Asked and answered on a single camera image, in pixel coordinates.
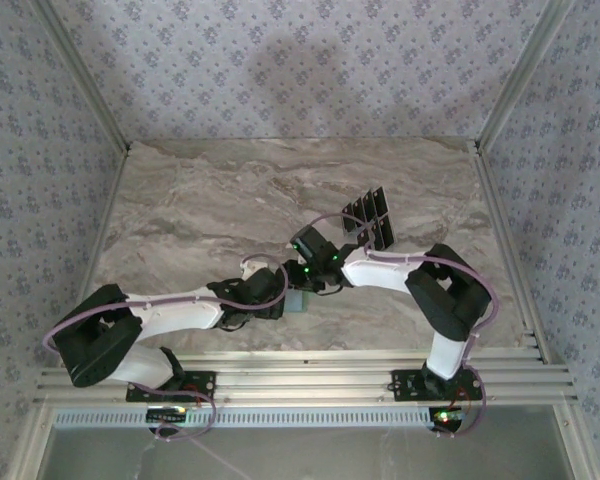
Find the aluminium table side rail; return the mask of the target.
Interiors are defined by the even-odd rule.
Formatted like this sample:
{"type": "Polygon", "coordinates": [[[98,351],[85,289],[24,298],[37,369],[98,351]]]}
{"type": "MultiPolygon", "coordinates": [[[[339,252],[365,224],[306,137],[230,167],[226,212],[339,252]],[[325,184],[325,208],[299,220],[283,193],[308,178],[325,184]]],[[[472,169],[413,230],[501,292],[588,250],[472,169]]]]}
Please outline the aluminium table side rail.
{"type": "Polygon", "coordinates": [[[477,142],[470,140],[467,142],[467,145],[469,151],[474,155],[479,183],[489,209],[496,240],[513,290],[513,299],[517,312],[526,329],[534,334],[540,360],[545,364],[552,364],[555,362],[553,352],[548,344],[542,321],[513,239],[496,179],[489,162],[480,152],[477,142]]]}
{"type": "Polygon", "coordinates": [[[99,228],[97,231],[97,235],[95,238],[94,245],[90,251],[86,273],[83,276],[81,281],[77,300],[75,302],[74,308],[76,308],[83,300],[85,300],[88,294],[91,292],[91,287],[94,284],[94,276],[100,261],[100,256],[104,248],[106,233],[108,230],[108,225],[111,217],[111,212],[113,209],[113,205],[116,200],[117,192],[120,186],[121,178],[124,173],[124,168],[129,157],[129,151],[131,150],[131,144],[127,144],[123,149],[118,166],[115,171],[115,176],[113,182],[111,184],[111,188],[109,189],[109,193],[106,199],[106,203],[104,206],[104,210],[99,222],[99,228]]]}

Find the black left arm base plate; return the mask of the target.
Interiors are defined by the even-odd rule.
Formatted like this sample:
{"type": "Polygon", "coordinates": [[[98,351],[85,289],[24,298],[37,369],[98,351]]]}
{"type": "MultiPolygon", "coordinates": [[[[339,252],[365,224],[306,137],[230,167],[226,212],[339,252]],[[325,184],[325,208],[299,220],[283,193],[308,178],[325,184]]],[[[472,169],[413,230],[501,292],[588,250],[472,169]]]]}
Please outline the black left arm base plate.
{"type": "Polygon", "coordinates": [[[129,385],[125,400],[131,403],[208,403],[208,400],[197,396],[197,394],[212,399],[215,392],[215,383],[216,373],[214,371],[185,371],[179,379],[170,380],[159,387],[160,394],[150,393],[129,385]]]}

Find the grey card display rack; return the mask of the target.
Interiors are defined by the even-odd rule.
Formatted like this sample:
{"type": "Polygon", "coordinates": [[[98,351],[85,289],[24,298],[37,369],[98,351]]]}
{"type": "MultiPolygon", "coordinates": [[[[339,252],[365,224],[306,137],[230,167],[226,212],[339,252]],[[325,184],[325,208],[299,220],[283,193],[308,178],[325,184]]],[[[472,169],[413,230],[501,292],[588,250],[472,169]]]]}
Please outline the grey card display rack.
{"type": "Polygon", "coordinates": [[[369,245],[372,250],[385,251],[395,244],[389,205],[383,187],[368,190],[344,206],[341,211],[342,228],[348,238],[359,246],[369,245]]]}

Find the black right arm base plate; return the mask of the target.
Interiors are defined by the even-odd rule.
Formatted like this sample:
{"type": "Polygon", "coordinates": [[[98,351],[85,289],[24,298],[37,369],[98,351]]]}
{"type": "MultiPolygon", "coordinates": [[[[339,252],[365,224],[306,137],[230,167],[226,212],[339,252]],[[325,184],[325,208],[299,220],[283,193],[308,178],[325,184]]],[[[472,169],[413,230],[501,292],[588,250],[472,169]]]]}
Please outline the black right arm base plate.
{"type": "Polygon", "coordinates": [[[393,370],[387,390],[393,393],[397,402],[483,399],[478,377],[466,368],[461,368],[449,380],[443,380],[426,369],[393,370]]]}

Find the small controller board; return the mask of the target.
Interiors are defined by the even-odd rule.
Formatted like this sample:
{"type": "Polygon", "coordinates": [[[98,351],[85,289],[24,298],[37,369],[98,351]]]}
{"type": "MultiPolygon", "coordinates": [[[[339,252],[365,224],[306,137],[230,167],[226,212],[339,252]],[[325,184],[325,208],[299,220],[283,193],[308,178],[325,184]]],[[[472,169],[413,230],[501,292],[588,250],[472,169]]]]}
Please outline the small controller board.
{"type": "Polygon", "coordinates": [[[436,433],[456,434],[466,418],[466,413],[460,407],[429,409],[430,419],[433,425],[430,430],[436,433]]]}
{"type": "Polygon", "coordinates": [[[178,424],[186,421],[187,409],[183,407],[150,407],[145,414],[148,424],[178,424]]]}

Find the grey metal lower shelf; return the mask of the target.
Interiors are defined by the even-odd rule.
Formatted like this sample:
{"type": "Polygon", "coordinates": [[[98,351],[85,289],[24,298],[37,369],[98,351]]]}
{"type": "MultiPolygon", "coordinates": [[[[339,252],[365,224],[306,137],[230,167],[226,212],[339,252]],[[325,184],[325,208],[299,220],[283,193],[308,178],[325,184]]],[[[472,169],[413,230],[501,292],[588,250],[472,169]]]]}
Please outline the grey metal lower shelf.
{"type": "Polygon", "coordinates": [[[575,480],[553,439],[417,429],[218,429],[161,442],[145,429],[59,430],[39,480],[575,480]]]}

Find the aluminium corner post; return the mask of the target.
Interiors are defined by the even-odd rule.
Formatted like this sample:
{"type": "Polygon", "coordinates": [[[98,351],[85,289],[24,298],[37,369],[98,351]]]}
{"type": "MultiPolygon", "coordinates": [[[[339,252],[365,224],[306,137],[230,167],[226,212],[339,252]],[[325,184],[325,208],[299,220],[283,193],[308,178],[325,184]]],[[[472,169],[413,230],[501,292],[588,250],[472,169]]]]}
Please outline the aluminium corner post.
{"type": "Polygon", "coordinates": [[[495,105],[476,138],[476,148],[480,154],[485,154],[493,147],[575,3],[576,0],[546,0],[524,49],[506,77],[495,105]]]}
{"type": "Polygon", "coordinates": [[[27,0],[52,44],[68,69],[74,83],[81,91],[107,138],[121,152],[127,152],[129,144],[119,128],[112,111],[96,84],[94,77],[82,59],[69,31],[64,26],[50,0],[27,0]]]}

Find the green card holder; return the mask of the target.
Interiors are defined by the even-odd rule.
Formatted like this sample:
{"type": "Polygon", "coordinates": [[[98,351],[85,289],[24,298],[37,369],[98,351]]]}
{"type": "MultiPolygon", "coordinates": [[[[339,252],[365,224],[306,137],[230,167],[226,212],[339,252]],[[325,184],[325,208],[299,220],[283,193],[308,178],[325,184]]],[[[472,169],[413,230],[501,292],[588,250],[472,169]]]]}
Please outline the green card holder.
{"type": "Polygon", "coordinates": [[[303,313],[308,310],[310,293],[301,290],[288,290],[284,298],[285,314],[303,313]]]}

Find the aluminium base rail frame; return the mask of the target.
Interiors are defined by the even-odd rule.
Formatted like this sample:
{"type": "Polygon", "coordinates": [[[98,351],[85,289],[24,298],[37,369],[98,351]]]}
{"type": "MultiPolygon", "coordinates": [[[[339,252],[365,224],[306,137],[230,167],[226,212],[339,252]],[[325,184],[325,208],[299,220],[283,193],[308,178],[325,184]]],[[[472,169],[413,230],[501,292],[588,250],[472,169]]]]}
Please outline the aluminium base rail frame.
{"type": "MultiPolygon", "coordinates": [[[[236,406],[344,406],[389,403],[390,373],[420,368],[415,350],[209,352],[184,355],[190,370],[217,374],[215,399],[236,406]]],[[[568,368],[547,364],[536,348],[486,348],[472,352],[492,405],[573,403],[568,368]]]]}

